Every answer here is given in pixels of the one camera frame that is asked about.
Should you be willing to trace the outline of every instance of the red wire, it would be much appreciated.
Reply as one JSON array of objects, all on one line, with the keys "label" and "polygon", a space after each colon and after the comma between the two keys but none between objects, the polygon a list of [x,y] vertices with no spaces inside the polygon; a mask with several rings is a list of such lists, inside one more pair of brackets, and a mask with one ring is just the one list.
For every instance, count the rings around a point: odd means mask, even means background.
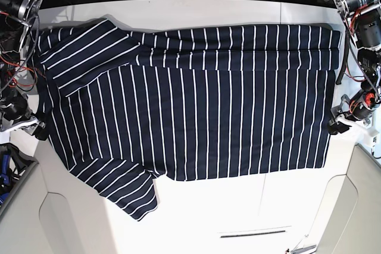
[{"label": "red wire", "polygon": [[348,72],[348,76],[349,76],[351,79],[353,79],[354,81],[356,81],[357,83],[362,83],[363,81],[366,81],[366,79],[364,79],[364,80],[357,80],[357,79],[355,79],[355,78],[352,76],[352,74],[351,74],[351,72],[350,72],[348,66],[346,66],[346,71]]},{"label": "red wire", "polygon": [[[6,64],[8,64],[8,65],[12,65],[12,66],[14,66],[14,67],[20,67],[19,64],[16,64],[16,63],[14,63],[14,62],[8,62],[8,61],[7,61],[6,59],[4,59],[2,56],[0,56],[0,59],[1,59],[4,63],[6,63]],[[28,68],[28,67],[23,67],[23,70],[33,71],[31,68]]]}]

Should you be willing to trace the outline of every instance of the white surface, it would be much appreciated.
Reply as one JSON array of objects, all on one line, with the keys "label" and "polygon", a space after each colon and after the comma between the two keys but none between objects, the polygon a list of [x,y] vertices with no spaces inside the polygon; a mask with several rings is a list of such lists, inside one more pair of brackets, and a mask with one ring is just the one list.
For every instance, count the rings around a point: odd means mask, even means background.
[{"label": "white surface", "polygon": [[[74,21],[88,21],[104,15],[119,27],[131,30],[254,23],[328,23],[337,30],[341,23],[336,11],[327,8],[244,0],[120,1],[40,12],[45,27],[51,23],[70,26]],[[352,82],[347,81],[340,87],[342,90],[336,91],[335,97],[340,97],[338,94],[351,87]],[[107,250],[107,253],[149,253],[154,249],[165,249],[167,253],[178,253],[179,249],[182,253],[231,253],[247,249],[253,253],[280,253],[280,249],[282,252],[293,249],[310,232],[329,180],[345,174],[348,169],[356,139],[353,134],[333,137],[326,167],[321,170],[186,183],[160,177],[155,180],[160,200],[158,209],[142,222],[135,222],[110,201],[76,180],[64,169],[47,143],[38,146],[36,158],[49,192],[67,198],[86,253],[105,253]],[[33,144],[23,142],[23,148],[30,146]],[[329,199],[327,205],[331,206],[337,197]],[[320,211],[329,212],[332,208],[320,208]],[[266,238],[252,236],[222,240],[218,236],[221,232],[285,226],[289,227],[286,234],[272,234]],[[324,224],[316,229],[322,232]],[[147,242],[151,246],[142,247]]]},{"label": "white surface", "polygon": [[48,193],[39,211],[41,226],[55,254],[84,253],[67,199]]},{"label": "white surface", "polygon": [[[317,254],[380,253],[380,165],[357,146],[354,149],[347,176],[355,190],[343,188],[338,207],[332,213]],[[353,204],[354,193],[358,199],[354,209],[349,212],[349,209],[345,207],[346,204]],[[350,219],[341,219],[343,215],[349,216]]]},{"label": "white surface", "polygon": [[37,165],[1,219],[1,253],[54,254],[38,216],[47,193],[41,168]]}]

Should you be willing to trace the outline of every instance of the striped shirt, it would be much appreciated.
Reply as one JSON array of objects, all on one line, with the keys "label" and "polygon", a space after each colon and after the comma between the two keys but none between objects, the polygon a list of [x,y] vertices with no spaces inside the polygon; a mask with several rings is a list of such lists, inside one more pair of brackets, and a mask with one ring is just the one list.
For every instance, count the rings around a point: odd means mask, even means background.
[{"label": "striped shirt", "polygon": [[324,166],[340,38],[303,25],[46,30],[39,109],[69,172],[140,220],[160,175]]}]

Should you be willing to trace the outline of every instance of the white table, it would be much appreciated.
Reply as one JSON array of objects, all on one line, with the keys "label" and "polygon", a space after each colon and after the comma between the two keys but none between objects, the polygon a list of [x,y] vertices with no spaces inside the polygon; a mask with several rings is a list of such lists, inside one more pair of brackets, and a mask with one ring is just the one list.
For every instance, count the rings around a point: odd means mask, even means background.
[{"label": "white table", "polygon": [[[72,26],[105,16],[121,28],[139,31],[254,23],[324,23],[343,31],[336,10],[264,1],[138,0],[84,4],[40,12],[43,28]],[[355,64],[349,64],[355,73]],[[345,77],[335,90],[334,105],[339,103],[344,92],[352,96],[357,89],[358,84]],[[34,104],[37,100],[37,96],[32,99]],[[67,243],[68,251],[72,253],[83,249],[91,254],[156,251],[284,253],[287,248],[293,249],[306,234],[310,234],[306,243],[317,244],[333,211],[357,140],[358,135],[353,132],[332,137],[326,166],[320,170],[293,170],[185,183],[160,177],[155,181],[158,209],[142,222],[136,222],[70,175],[48,143],[40,143],[37,147],[37,141],[22,131],[11,135],[11,141],[23,152],[28,155],[35,153],[40,163],[40,171],[36,174],[43,176],[46,191],[58,193],[67,200],[62,205],[67,205],[68,211],[53,210],[57,223],[63,226],[62,241],[51,242],[51,248]],[[34,201],[32,197],[29,201],[41,204],[40,200]],[[44,241],[44,228],[46,232],[47,227],[39,225],[35,230],[40,231]],[[66,233],[65,229],[73,227],[78,240],[68,243],[73,239],[73,233]],[[219,233],[279,227],[286,232],[219,238]]]}]

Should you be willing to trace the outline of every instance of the electrical wire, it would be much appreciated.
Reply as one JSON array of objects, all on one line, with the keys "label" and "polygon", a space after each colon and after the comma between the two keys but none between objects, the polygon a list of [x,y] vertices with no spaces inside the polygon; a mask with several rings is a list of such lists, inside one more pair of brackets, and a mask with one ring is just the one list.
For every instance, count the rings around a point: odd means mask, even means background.
[{"label": "electrical wire", "polygon": [[0,89],[0,95],[1,93],[7,88],[7,86],[12,82],[12,80],[14,79],[14,77],[21,71],[22,68],[24,68],[24,65],[26,65],[26,63],[28,62],[28,60],[30,59],[30,57],[32,56],[33,52],[35,51],[36,49],[36,45],[37,45],[37,40],[38,40],[38,36],[39,36],[39,32],[40,32],[40,18],[38,16],[38,14],[36,14],[36,20],[37,20],[37,28],[36,28],[36,36],[35,36],[35,41],[33,42],[33,46],[28,54],[28,56],[26,57],[26,59],[24,60],[24,62],[20,65],[20,67],[18,68],[18,70],[14,73],[14,75],[8,80],[8,82],[5,84],[5,86]]},{"label": "electrical wire", "polygon": [[363,81],[366,81],[366,79],[357,80],[354,76],[352,76],[351,71],[349,70],[348,65],[346,65],[346,71],[348,72],[347,76],[356,81],[357,83],[362,83]]},{"label": "electrical wire", "polygon": [[[346,36],[349,37],[349,31],[346,30]],[[361,70],[361,72],[363,73],[365,79],[369,82],[371,88],[374,90],[374,92],[376,92],[376,95],[377,95],[377,101],[379,102],[381,100],[381,96],[380,96],[380,93],[379,91],[375,88],[374,84],[371,82],[369,76],[366,74],[366,72],[364,71],[363,67],[361,66],[360,62],[358,61],[356,55],[355,55],[355,52],[353,51],[353,48],[352,48],[352,45],[349,44],[349,50],[351,51],[351,54],[353,56],[353,59],[355,59],[355,62],[356,64],[358,65],[358,68]]]}]

